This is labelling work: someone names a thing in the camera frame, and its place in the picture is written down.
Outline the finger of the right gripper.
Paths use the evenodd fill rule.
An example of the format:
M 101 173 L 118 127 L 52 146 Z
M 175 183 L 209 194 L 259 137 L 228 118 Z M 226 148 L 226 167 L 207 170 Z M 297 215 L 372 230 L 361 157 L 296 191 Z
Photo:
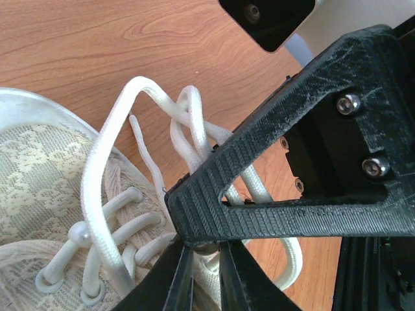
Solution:
M 318 102 L 323 89 L 309 81 L 304 68 L 284 83 L 195 173 L 181 179 L 168 193 L 171 218 L 186 243 L 414 234 L 414 188 L 404 187 L 383 201 L 305 199 L 302 192 L 297 199 L 252 201 L 236 207 L 224 201 L 226 189 L 243 170 L 281 150 L 281 138 Z M 283 164 L 296 179 L 287 160 L 288 150 L 281 151 Z

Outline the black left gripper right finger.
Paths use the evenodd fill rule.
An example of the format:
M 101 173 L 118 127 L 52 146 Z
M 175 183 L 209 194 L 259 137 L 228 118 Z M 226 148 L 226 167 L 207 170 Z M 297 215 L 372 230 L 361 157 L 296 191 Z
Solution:
M 219 271 L 222 310 L 300 309 L 267 277 L 241 241 L 220 243 Z

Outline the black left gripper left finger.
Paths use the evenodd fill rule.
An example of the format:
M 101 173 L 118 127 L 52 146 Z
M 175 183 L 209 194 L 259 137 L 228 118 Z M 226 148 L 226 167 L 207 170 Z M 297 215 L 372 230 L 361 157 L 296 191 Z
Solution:
M 114 310 L 192 310 L 193 250 L 175 236 L 146 277 Z

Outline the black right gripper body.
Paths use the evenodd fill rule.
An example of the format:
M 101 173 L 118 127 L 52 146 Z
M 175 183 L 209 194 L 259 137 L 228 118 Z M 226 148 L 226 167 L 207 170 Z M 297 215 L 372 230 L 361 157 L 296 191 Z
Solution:
M 281 138 L 305 199 L 414 188 L 414 20 L 351 32 L 305 68 L 318 102 Z

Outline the white canvas sneaker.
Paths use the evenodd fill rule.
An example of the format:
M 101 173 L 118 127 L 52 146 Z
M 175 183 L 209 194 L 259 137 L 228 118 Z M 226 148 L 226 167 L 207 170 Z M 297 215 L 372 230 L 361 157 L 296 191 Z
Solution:
M 48 98 L 1 89 L 2 310 L 111 310 L 120 302 L 80 202 L 96 136 Z M 108 227 L 141 282 L 176 232 L 153 185 L 120 151 L 99 185 Z

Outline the white shoelace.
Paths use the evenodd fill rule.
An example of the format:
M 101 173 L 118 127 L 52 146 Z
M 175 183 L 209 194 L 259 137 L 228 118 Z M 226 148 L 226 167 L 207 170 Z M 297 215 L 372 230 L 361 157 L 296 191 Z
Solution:
M 39 291 L 56 292 L 75 253 L 86 249 L 82 302 L 97 305 L 110 289 L 126 296 L 135 285 L 143 283 L 173 240 L 175 232 L 164 201 L 163 176 L 131 112 L 142 92 L 171 117 L 171 141 L 190 172 L 195 172 L 213 153 L 211 141 L 222 144 L 230 138 L 230 131 L 204 120 L 196 87 L 183 88 L 178 99 L 172 100 L 153 80 L 143 76 L 131 79 L 116 100 L 86 161 L 80 191 L 84 218 L 70 228 L 68 241 L 38 272 L 35 285 Z M 133 175 L 125 162 L 110 155 L 125 121 L 132 127 L 153 185 L 142 175 Z

